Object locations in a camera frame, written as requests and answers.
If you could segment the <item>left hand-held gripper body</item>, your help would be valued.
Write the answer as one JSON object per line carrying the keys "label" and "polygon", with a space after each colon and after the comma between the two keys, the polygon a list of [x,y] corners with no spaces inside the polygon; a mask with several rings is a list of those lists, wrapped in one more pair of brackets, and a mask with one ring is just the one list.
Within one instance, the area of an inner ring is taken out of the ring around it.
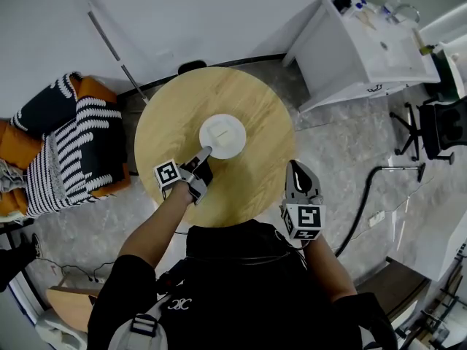
{"label": "left hand-held gripper body", "polygon": [[193,157],[190,161],[177,165],[173,159],[153,169],[154,176],[163,198],[176,182],[185,182],[195,205],[206,195],[207,188],[213,179],[213,173],[207,158]]}

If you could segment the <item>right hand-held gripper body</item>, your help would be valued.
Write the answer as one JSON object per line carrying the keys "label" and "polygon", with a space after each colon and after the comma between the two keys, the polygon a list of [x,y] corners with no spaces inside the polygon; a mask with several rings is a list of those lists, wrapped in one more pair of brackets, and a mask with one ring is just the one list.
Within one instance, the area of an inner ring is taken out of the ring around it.
{"label": "right hand-held gripper body", "polygon": [[293,183],[293,172],[287,164],[285,178],[285,198],[280,206],[281,218],[287,228],[290,239],[312,241],[325,226],[326,206],[323,203],[320,180],[316,181],[310,192],[297,192]]}

